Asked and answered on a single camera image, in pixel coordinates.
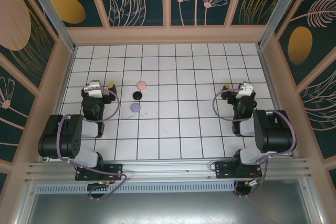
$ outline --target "pink disc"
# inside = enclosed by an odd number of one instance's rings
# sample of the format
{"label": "pink disc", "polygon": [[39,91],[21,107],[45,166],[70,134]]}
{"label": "pink disc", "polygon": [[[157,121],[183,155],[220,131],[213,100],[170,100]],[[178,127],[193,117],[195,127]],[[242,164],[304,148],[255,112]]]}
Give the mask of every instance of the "pink disc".
{"label": "pink disc", "polygon": [[146,88],[146,83],[144,81],[139,81],[138,84],[136,85],[136,87],[139,89],[139,90],[144,90]]}

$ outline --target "purple disc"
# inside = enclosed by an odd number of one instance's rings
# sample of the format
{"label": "purple disc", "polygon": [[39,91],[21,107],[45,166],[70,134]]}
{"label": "purple disc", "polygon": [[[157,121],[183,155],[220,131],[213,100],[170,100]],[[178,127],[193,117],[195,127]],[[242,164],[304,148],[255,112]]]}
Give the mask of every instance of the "purple disc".
{"label": "purple disc", "polygon": [[131,105],[131,111],[132,111],[132,112],[139,112],[140,109],[141,109],[141,106],[140,106],[140,104],[138,104],[138,103],[133,103],[133,104]]}

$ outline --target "gold circle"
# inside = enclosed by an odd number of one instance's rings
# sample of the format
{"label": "gold circle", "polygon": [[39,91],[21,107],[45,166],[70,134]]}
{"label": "gold circle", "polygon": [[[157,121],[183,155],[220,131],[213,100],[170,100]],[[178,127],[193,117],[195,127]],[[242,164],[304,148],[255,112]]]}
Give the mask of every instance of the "gold circle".
{"label": "gold circle", "polygon": [[0,0],[0,6],[0,45],[19,51],[30,38],[29,9],[24,0]]}
{"label": "gold circle", "polygon": [[309,29],[299,26],[291,34],[288,42],[288,56],[295,65],[302,64],[309,56],[313,36]]}
{"label": "gold circle", "polygon": [[71,24],[78,24],[85,20],[84,7],[78,0],[51,0],[60,18]]}

